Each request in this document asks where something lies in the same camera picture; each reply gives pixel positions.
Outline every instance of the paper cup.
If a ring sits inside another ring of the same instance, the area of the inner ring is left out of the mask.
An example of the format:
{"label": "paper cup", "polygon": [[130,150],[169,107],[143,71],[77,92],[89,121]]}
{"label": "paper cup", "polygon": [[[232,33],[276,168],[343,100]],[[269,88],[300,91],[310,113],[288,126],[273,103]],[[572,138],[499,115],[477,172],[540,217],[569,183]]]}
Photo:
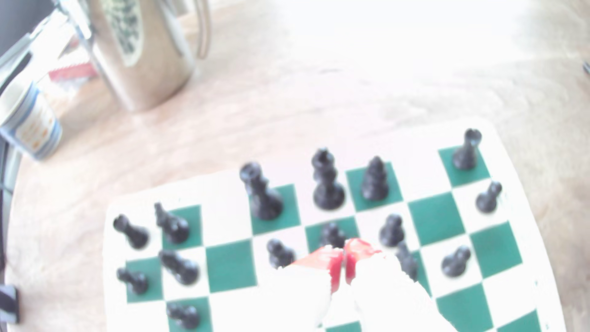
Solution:
{"label": "paper cup", "polygon": [[61,139],[61,125],[35,81],[17,75],[0,95],[0,135],[36,160],[51,155]]}

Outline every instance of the black pawn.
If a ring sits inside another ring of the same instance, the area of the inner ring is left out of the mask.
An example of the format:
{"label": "black pawn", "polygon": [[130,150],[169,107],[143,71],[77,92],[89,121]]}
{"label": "black pawn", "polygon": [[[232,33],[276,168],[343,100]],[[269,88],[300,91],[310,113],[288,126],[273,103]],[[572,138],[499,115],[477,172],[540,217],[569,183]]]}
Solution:
{"label": "black pawn", "polygon": [[496,209],[497,198],[502,191],[502,184],[492,181],[487,191],[477,195],[476,206],[483,213],[490,213]]}
{"label": "black pawn", "polygon": [[402,229],[402,217],[397,214],[390,214],[385,220],[385,226],[379,231],[379,241],[386,247],[395,247],[404,240]]}
{"label": "black pawn", "polygon": [[447,276],[456,277],[463,274],[467,260],[471,257],[471,250],[467,246],[460,246],[454,253],[442,260],[442,272]]}
{"label": "black pawn", "polygon": [[176,320],[176,325],[191,330],[199,326],[201,322],[201,315],[195,307],[191,305],[179,305],[175,303],[168,303],[166,305],[166,315],[173,320]]}
{"label": "black pawn", "polygon": [[334,155],[326,148],[319,149],[312,158],[312,166],[317,182],[313,201],[324,210],[338,209],[344,203],[344,188],[336,182],[338,171],[334,167]]}
{"label": "black pawn", "polygon": [[414,256],[409,252],[405,241],[398,244],[398,252],[395,256],[399,260],[402,271],[404,271],[413,281],[418,280],[418,263]]}
{"label": "black pawn", "polygon": [[3,323],[21,321],[18,289],[13,285],[0,285],[0,319]]}
{"label": "black pawn", "polygon": [[148,290],[148,279],[141,272],[129,272],[126,268],[117,269],[117,279],[127,284],[127,287],[137,295]]}
{"label": "black pawn", "polygon": [[262,175],[257,162],[249,162],[240,170],[240,179],[250,195],[250,211],[262,220],[272,220],[283,211],[283,199],[278,191],[268,188],[268,179]]}
{"label": "black pawn", "polygon": [[338,228],[336,223],[329,223],[322,229],[322,235],[320,238],[320,245],[331,245],[334,248],[344,248],[346,242],[346,235]]}
{"label": "black pawn", "polygon": [[387,171],[381,158],[375,156],[365,171],[361,192],[366,200],[380,201],[389,194]]}
{"label": "black pawn", "polygon": [[266,249],[270,254],[268,260],[274,269],[278,269],[279,267],[284,268],[295,261],[295,251],[285,247],[278,239],[268,241]]}
{"label": "black pawn", "polygon": [[453,165],[459,170],[470,170],[477,165],[477,147],[481,142],[481,132],[477,129],[465,131],[465,143],[453,153]]}
{"label": "black pawn", "polygon": [[154,208],[156,209],[156,224],[162,228],[168,242],[179,244],[188,239],[189,227],[185,219],[164,210],[162,203],[154,204]]}
{"label": "black pawn", "polygon": [[193,284],[199,278],[199,268],[195,262],[180,257],[172,250],[160,250],[160,263],[183,285]]}
{"label": "black pawn", "polygon": [[120,214],[115,218],[113,227],[125,234],[129,245],[135,249],[143,248],[149,240],[148,230],[145,227],[131,225],[129,219],[124,214]]}

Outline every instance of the stainless steel jug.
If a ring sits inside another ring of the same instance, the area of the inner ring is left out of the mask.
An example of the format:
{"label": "stainless steel jug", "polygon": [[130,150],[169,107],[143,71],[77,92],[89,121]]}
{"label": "stainless steel jug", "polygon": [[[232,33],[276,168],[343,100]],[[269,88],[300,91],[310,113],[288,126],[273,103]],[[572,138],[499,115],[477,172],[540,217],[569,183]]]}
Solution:
{"label": "stainless steel jug", "polygon": [[[199,18],[197,56],[211,36],[207,0],[194,0]],[[57,0],[97,71],[129,110],[152,108],[190,78],[195,59],[168,0]]]}

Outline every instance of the table surface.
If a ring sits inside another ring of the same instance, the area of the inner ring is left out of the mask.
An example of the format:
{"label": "table surface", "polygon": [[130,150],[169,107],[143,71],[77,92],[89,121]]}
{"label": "table surface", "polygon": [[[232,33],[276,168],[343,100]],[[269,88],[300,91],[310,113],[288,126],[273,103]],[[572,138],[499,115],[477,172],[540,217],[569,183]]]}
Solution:
{"label": "table surface", "polygon": [[[24,158],[8,228],[12,331],[104,331],[109,201],[244,161],[465,116],[491,120],[545,241],[569,331],[590,327],[590,4],[249,0],[213,12],[209,59],[171,100],[121,110],[100,80],[52,98],[64,127]],[[183,17],[191,40],[193,17]]]}

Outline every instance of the finger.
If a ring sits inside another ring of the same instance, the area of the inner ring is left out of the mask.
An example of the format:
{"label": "finger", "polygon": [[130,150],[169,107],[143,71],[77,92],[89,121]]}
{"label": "finger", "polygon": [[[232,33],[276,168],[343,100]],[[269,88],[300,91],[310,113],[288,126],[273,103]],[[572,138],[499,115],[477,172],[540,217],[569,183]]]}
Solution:
{"label": "finger", "polygon": [[346,274],[368,332],[455,331],[438,312],[426,290],[402,271],[396,257],[352,239],[345,246]]}
{"label": "finger", "polygon": [[301,258],[259,287],[261,331],[313,331],[339,287],[343,250],[326,246]]}

